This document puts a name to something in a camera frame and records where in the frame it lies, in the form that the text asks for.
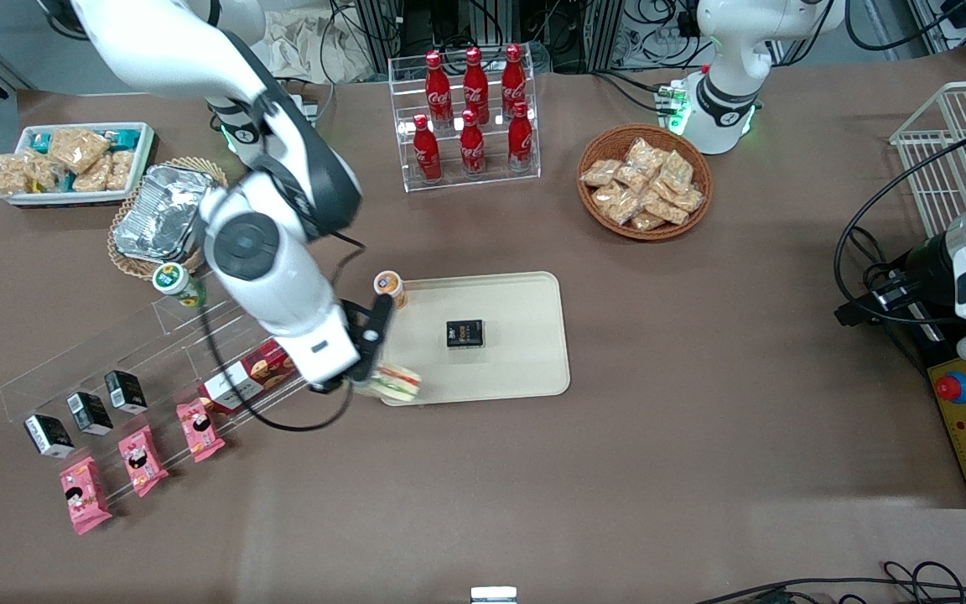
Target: red bottle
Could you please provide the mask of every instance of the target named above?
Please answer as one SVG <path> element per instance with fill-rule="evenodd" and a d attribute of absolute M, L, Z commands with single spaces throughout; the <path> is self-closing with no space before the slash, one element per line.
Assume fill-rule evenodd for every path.
<path fill-rule="evenodd" d="M 449 77 L 442 71 L 442 56 L 437 50 L 430 50 L 426 56 L 427 80 L 424 91 L 427 93 L 427 107 L 430 119 L 436 130 L 453 129 L 453 99 L 449 98 Z"/>
<path fill-rule="evenodd" d="M 480 128 L 476 125 L 475 111 L 466 108 L 460 115 L 465 120 L 465 129 L 460 131 L 460 161 L 464 164 L 466 179 L 479 179 L 486 171 L 483 133 L 480 133 Z"/>
<path fill-rule="evenodd" d="M 527 172 L 532 167 L 532 123 L 528 121 L 528 103 L 513 104 L 513 120 L 509 122 L 509 169 Z"/>
<path fill-rule="evenodd" d="M 465 53 L 468 61 L 468 69 L 465 70 L 465 107 L 475 112 L 475 118 L 479 123 L 487 123 L 491 120 L 491 109 L 487 106 L 487 84 L 486 73 L 480 66 L 483 53 L 475 46 L 468 49 Z"/>
<path fill-rule="evenodd" d="M 427 116 L 418 113 L 413 118 L 417 133 L 413 137 L 413 148 L 417 153 L 419 171 L 423 172 L 423 182 L 429 185 L 442 180 L 442 161 L 438 157 L 438 139 L 427 129 Z"/>
<path fill-rule="evenodd" d="M 521 65 L 521 45 L 506 46 L 506 71 L 501 73 L 501 115 L 509 123 L 513 106 L 524 100 L 524 65 Z"/>

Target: table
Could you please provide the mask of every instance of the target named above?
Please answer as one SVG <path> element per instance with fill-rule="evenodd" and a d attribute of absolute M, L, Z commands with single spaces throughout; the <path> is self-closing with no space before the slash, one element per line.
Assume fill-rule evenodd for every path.
<path fill-rule="evenodd" d="M 540 180 L 416 195 L 400 187 L 386 89 L 338 88 L 322 131 L 360 176 L 349 234 L 369 246 L 342 297 L 370 299 L 381 268 L 551 271 L 571 387 L 424 409 L 360 398 L 314 435 L 250 422 L 233 450 L 127 497 L 84 538 L 54 462 L 0 402 L 0 601 L 419 603 L 506 584 L 522 601 L 693 601 L 932 557 L 966 582 L 966 497 L 935 405 L 880 332 L 835 324 L 829 268 L 844 222 L 900 169 L 886 137 L 954 80 L 966 51 L 777 70 L 754 130 L 710 158 L 709 216 L 661 244 L 613 236 L 576 195 L 584 145 L 649 119 L 602 81 L 540 77 Z M 23 125 L 146 120 L 158 159 L 241 172 L 200 101 L 19 103 Z M 106 259 L 112 214 L 0 203 L 0 385 L 157 297 Z M 866 226 L 891 255 L 919 240 L 902 196 Z M 314 245 L 327 268 L 344 252 Z M 300 394 L 272 416 L 302 424 L 332 405 Z"/>

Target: wicker basket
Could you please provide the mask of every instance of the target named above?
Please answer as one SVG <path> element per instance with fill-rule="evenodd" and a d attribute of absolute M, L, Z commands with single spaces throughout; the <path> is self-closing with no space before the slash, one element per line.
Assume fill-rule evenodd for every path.
<path fill-rule="evenodd" d="M 624 161 L 625 153 L 632 146 L 632 141 L 637 137 L 642 137 L 644 141 L 651 143 L 654 148 L 674 150 L 676 149 L 694 168 L 693 183 L 695 183 L 703 194 L 703 203 L 699 208 L 688 217 L 688 221 L 683 225 L 662 225 L 657 229 L 649 231 L 638 231 L 628 226 L 615 225 L 600 213 L 598 207 L 591 200 L 591 188 L 579 179 L 579 175 L 587 171 L 595 161 L 601 159 L 619 159 Z M 594 141 L 588 143 L 584 149 L 583 156 L 579 158 L 579 169 L 576 171 L 576 188 L 579 189 L 579 199 L 584 202 L 584 207 L 595 217 L 595 220 L 607 229 L 622 236 L 635 238 L 640 241 L 660 241 L 664 238 L 677 237 L 688 229 L 693 228 L 699 221 L 702 221 L 706 211 L 710 209 L 710 199 L 714 196 L 714 180 L 710 177 L 710 167 L 706 164 L 706 159 L 699 150 L 694 148 L 690 142 L 683 140 L 667 129 L 658 126 L 649 126 L 647 123 L 628 123 L 625 126 L 618 126 L 612 130 L 606 130 L 599 134 Z"/>
<path fill-rule="evenodd" d="M 206 159 L 200 159 L 198 157 L 179 157 L 165 162 L 168 165 L 173 165 L 176 168 L 188 168 L 196 169 L 196 171 L 206 172 L 211 176 L 215 177 L 215 182 L 220 186 L 226 186 L 226 173 L 222 172 L 222 168 L 218 165 Z M 141 190 L 141 185 L 137 185 L 133 190 L 129 191 L 129 196 L 127 196 L 126 201 L 122 203 L 122 209 L 118 210 L 118 214 L 114 217 L 114 221 L 111 222 L 111 230 L 107 233 L 106 237 L 106 252 L 107 255 L 111 257 L 112 262 L 115 267 L 120 268 L 126 275 L 132 275 L 137 279 L 151 279 L 154 270 L 158 268 L 156 263 L 149 263 L 146 260 L 137 260 L 137 258 L 130 258 L 128 256 L 122 256 L 118 252 L 118 249 L 114 246 L 114 229 L 116 229 L 122 218 L 126 217 L 129 210 L 132 209 L 133 202 L 137 201 L 137 195 Z M 191 273 L 195 273 L 196 269 L 202 267 L 204 264 L 204 255 L 200 251 L 199 246 L 184 260 L 185 268 Z"/>

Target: black box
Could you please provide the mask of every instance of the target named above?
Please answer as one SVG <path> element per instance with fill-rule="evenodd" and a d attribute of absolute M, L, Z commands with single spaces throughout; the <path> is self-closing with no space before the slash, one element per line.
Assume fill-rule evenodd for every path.
<path fill-rule="evenodd" d="M 24 421 L 28 437 L 40 455 L 65 459 L 73 452 L 73 440 L 61 421 L 46 415 L 34 415 Z"/>
<path fill-rule="evenodd" d="M 445 321 L 445 347 L 483 347 L 483 321 Z"/>
<path fill-rule="evenodd" d="M 141 381 L 137 376 L 124 371 L 111 371 L 104 376 L 103 381 L 106 382 L 107 392 L 111 394 L 111 405 L 114 405 L 114 409 L 134 415 L 147 410 L 144 390 L 141 390 Z"/>
<path fill-rule="evenodd" d="M 105 436 L 114 430 L 110 414 L 106 412 L 103 401 L 95 394 L 73 393 L 65 401 L 69 403 L 70 413 L 73 414 L 73 420 L 77 422 L 77 428 L 80 428 L 81 432 Z"/>

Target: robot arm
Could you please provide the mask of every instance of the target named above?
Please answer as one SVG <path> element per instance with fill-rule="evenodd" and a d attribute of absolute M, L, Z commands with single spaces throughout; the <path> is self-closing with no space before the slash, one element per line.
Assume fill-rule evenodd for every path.
<path fill-rule="evenodd" d="M 92 44 L 127 84 L 157 96 L 206 98 L 252 126 L 254 144 L 242 154 L 252 171 L 200 203 L 204 253 L 226 291 L 308 382 L 322 385 L 350 367 L 371 370 L 357 367 L 356 321 L 349 324 L 306 248 L 356 216 L 360 184 L 345 161 L 241 39 L 199 19 L 183 0 L 72 1 Z M 368 325 L 365 360 L 383 326 L 384 317 Z"/>

